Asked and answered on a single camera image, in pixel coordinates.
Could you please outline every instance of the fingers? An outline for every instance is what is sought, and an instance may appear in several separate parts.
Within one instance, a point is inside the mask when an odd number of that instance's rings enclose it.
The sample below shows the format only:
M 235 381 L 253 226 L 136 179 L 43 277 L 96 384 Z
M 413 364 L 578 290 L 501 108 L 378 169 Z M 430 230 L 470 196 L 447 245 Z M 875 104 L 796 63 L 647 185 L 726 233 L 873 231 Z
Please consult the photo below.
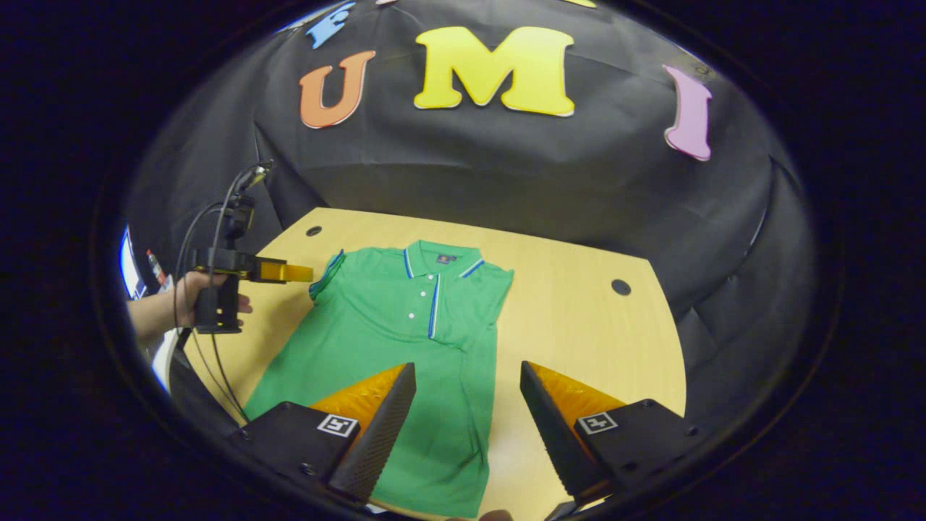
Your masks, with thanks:
M 451 517 L 447 521 L 466 521 L 462 517 Z M 507 510 L 493 510 L 486 512 L 479 518 L 479 521 L 513 521 L 511 513 Z
M 213 273 L 212 286 L 221 286 L 225 284 L 225 279 L 227 278 L 229 278 L 229 276 L 225 273 Z M 183 277 L 183 280 L 189 285 L 192 291 L 198 291 L 209 287 L 209 273 L 188 272 Z
M 251 307 L 251 299 L 247 295 L 238 296 L 238 312 L 239 313 L 250 313 L 254 311 L 254 308 Z

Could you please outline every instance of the black fabric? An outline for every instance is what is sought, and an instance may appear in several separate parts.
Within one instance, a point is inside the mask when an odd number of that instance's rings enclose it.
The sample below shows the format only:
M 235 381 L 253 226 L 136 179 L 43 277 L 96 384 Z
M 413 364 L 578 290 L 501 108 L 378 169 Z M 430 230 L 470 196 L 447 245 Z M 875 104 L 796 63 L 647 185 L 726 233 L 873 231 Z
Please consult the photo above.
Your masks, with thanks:
M 921 3 L 653 3 L 798 109 L 798 139 L 824 167 L 803 174 L 818 200 L 843 201 L 849 233 L 844 316 L 807 390 L 757 445 L 645 518 L 922 519 L 923 182 L 911 168 L 921 145 L 910 139 L 921 132 L 920 68 L 911 67 L 921 62 L 911 45 L 921 39 Z M 132 352 L 122 296 L 113 291 L 112 309 L 95 308 L 101 278 L 85 276 L 88 252 L 118 250 L 118 238 L 91 239 L 89 222 L 114 213 L 94 208 L 101 165 L 135 157 L 164 116 L 177 70 L 272 7 L 5 6 L 14 255 L 4 279 L 4 518 L 324 518 L 247 477 L 228 479 L 229 466 L 206 462 L 207 446 L 165 432 L 168 409 L 153 413 L 129 383 L 144 373 L 126 376 L 106 349 L 101 317 Z
M 174 351 L 168 378 L 173 402 L 198 425 L 212 429 L 223 437 L 238 430 L 238 423 L 212 398 L 182 349 Z
M 498 95 L 478 107 L 457 80 L 459 107 L 415 108 L 425 63 L 415 38 L 453 25 L 490 48 L 521 26 L 573 36 L 565 69 L 575 114 L 515 112 Z M 687 416 L 708 430 L 744 411 L 788 363 L 815 287 L 803 189 L 762 115 L 710 66 L 606 6 L 565 2 L 358 3 L 316 50 L 307 27 L 268 36 L 178 109 L 128 200 L 138 248 L 173 259 L 201 206 L 241 168 L 274 159 L 244 249 L 256 252 L 306 212 L 330 206 L 649 259 L 679 327 Z M 332 105 L 342 89 L 337 64 L 366 50 L 377 55 L 356 112 L 334 127 L 306 127 L 299 79 L 334 66 L 323 92 Z M 663 139 L 676 110 L 663 64 L 698 77 L 713 95 L 707 162 Z

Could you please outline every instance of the letter m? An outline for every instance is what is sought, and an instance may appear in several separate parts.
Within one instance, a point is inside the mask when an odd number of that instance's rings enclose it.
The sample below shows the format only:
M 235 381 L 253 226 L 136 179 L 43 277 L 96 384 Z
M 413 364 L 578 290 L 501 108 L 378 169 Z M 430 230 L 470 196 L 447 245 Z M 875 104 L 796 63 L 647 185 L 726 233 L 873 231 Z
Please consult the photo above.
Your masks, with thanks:
M 418 108 L 452 108 L 463 95 L 453 88 L 453 73 L 476 105 L 487 105 L 498 87 L 514 74 L 502 103 L 513 110 L 571 116 L 575 104 L 566 97 L 563 70 L 566 47 L 573 43 L 564 32 L 542 27 L 519 27 L 490 51 L 465 27 L 423 32 L 415 40 L 427 48 L 424 88 L 415 96 Z

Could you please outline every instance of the foam letter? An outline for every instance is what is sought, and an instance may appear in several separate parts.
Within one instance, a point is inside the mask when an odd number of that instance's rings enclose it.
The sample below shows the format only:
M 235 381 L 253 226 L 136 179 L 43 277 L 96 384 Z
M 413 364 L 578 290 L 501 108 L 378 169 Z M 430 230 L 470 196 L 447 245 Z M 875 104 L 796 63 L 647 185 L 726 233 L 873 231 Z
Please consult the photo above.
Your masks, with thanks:
M 312 40 L 315 41 L 315 43 L 312 44 L 313 49 L 321 47 L 322 44 L 327 42 L 329 38 L 344 27 L 344 21 L 347 19 L 347 9 L 356 4 L 357 2 L 351 2 L 338 7 L 333 13 L 319 20 L 319 23 L 313 25 L 312 29 L 306 31 L 306 34 L 311 34 Z
M 513 110 L 571 116 L 575 111 L 566 97 L 563 70 L 566 47 L 572 37 L 541 27 L 512 31 L 495 51 L 490 51 L 465 27 L 444 27 L 419 34 L 424 45 L 424 87 L 415 96 L 418 108 L 452 108 L 463 95 L 453 88 L 453 73 L 476 105 L 486 105 L 509 73 L 511 89 L 502 103 Z
M 307 127 L 320 129 L 336 125 L 354 113 L 360 104 L 363 94 L 363 76 L 367 70 L 367 62 L 376 56 L 375 51 L 364 51 L 341 60 L 341 69 L 344 69 L 344 93 L 341 101 L 334 107 L 321 105 L 321 87 L 325 84 L 325 77 L 331 73 L 333 67 L 326 65 L 306 74 L 299 80 L 302 87 L 302 97 L 299 101 L 299 116 Z
M 707 145 L 707 87 L 682 74 L 680 70 L 663 65 L 675 80 L 675 124 L 666 129 L 666 143 L 672 148 L 699 160 L 710 159 Z
M 566 2 L 570 2 L 572 4 L 575 4 L 576 6 L 590 7 L 592 9 L 597 8 L 594 2 L 590 2 L 589 0 L 566 0 Z

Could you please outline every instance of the shirt sleeve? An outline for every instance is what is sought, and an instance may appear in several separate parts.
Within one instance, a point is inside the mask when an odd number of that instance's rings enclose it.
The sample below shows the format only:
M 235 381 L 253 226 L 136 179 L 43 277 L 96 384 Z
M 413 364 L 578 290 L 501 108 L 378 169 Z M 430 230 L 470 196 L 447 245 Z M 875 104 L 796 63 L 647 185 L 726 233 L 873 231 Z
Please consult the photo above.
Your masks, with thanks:
M 494 278 L 492 291 L 487 292 L 485 301 L 485 312 L 489 322 L 498 320 L 498 315 L 501 314 L 502 306 L 505 305 L 505 298 L 511 288 L 511 283 L 514 282 L 514 277 L 514 270 L 499 270 L 499 273 Z
M 325 287 L 331 283 L 334 276 L 341 270 L 341 266 L 344 264 L 344 250 L 342 249 L 337 254 L 333 255 L 332 258 L 328 261 L 328 264 L 325 266 L 325 273 L 321 278 L 312 283 L 308 287 L 308 295 L 315 300 L 319 297 L 319 294 L 325 290 Z

